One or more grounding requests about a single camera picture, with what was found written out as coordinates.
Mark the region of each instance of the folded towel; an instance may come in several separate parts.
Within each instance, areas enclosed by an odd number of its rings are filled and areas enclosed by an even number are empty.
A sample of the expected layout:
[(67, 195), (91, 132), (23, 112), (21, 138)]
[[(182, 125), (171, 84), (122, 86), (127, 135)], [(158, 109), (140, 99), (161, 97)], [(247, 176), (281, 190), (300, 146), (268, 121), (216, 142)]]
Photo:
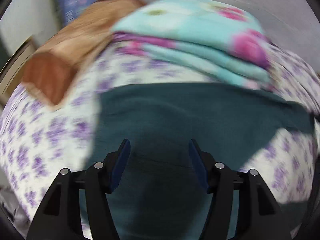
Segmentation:
[(234, 73), (240, 74), (247, 78), (255, 79), (257, 81), (269, 83), (270, 77), (269, 73), (244, 60), (240, 60), (236, 57), (231, 57), (229, 54), (222, 50), (214, 49), (208, 46), (199, 45), (196, 43), (190, 43), (185, 41), (175, 41), (163, 38), (156, 38), (151, 36), (140, 36), (134, 35), (130, 33), (115, 33), (113, 36), (113, 41), (136, 41), (136, 43), (132, 42), (130, 45), (131, 49), (142, 49), (144, 51), (148, 51), (152, 53), (149, 46), (145, 46), (147, 44), (152, 44), (156, 46), (161, 46), (170, 49), (176, 49), (183, 52), (187, 52), (196, 56), (199, 56), (203, 59), (207, 59), (210, 62), (226, 68)]
[(191, 53), (168, 49), (151, 44), (140, 44), (135, 41), (121, 42), (119, 51), (125, 54), (150, 57), (155, 60), (168, 61), (173, 64), (189, 67), (206, 74), (212, 78), (217, 78), (221, 82), (236, 85), (248, 89), (268, 88), (269, 83), (256, 82), (241, 75), (235, 74), (212, 62), (197, 57)]
[(211, 0), (159, 0), (112, 27), (133, 33), (209, 46), (268, 68), (262, 27), (251, 14)]
[(112, 31), (123, 53), (190, 67), (245, 88), (271, 87), (262, 28), (238, 8), (210, 0), (160, 0)]

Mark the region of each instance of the orange fabric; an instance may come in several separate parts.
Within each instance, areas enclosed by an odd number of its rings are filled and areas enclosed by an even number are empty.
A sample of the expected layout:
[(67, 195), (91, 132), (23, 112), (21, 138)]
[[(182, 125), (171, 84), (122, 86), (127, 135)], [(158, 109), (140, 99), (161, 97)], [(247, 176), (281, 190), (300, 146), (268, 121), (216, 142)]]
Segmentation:
[(60, 108), (75, 77), (108, 45), (110, 28), (145, 5), (140, 0), (100, 0), (40, 47), (26, 63), (22, 84), (41, 102)]

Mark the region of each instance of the metal screw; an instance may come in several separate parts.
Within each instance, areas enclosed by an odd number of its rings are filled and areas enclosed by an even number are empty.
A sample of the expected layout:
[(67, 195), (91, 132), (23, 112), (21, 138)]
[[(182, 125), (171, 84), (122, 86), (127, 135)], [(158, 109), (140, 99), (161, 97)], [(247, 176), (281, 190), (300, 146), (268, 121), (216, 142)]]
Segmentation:
[(95, 163), (94, 164), (94, 167), (96, 168), (96, 169), (101, 169), (102, 167), (103, 167), (103, 163)]
[(253, 175), (253, 176), (257, 176), (259, 173), (258, 173), (257, 170), (251, 169), (251, 170), (250, 170), (250, 174)]
[(69, 170), (66, 169), (66, 168), (64, 168), (64, 169), (62, 169), (62, 170), (60, 171), (60, 174), (61, 174), (61, 175), (67, 175), (68, 172), (69, 172)]
[(216, 168), (218, 169), (223, 169), (224, 168), (224, 164), (223, 163), (216, 163)]

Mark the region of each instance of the white bedsheet with purple flowers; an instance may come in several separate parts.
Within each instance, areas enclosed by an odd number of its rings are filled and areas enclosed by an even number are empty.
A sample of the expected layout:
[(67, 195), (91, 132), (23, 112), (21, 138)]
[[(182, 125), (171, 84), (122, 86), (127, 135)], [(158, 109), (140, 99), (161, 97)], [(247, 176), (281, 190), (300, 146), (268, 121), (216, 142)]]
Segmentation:
[[(111, 45), (102, 53), (60, 110), (52, 112), (20, 85), (3, 111), (0, 165), (31, 220), (58, 172), (64, 167), (82, 170), (90, 157), (100, 111), (99, 93), (133, 83), (211, 82), (194, 70), (122, 55), (115, 48)], [(310, 66), (276, 47), (270, 58), (276, 93), (319, 113), (320, 81)], [(279, 129), (269, 145), (248, 160), (241, 171), (256, 168), (278, 202), (302, 201), (311, 191), (316, 155), (312, 136)], [(83, 228), (90, 238), (88, 227)]]

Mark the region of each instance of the wall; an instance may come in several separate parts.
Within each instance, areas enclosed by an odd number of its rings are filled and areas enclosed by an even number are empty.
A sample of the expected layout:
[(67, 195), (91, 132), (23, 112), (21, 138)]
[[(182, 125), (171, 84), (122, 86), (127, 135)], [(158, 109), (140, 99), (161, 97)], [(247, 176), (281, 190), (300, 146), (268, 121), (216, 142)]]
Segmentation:
[(13, 0), (0, 20), (0, 35), (10, 56), (30, 36), (42, 45), (57, 31), (51, 0)]

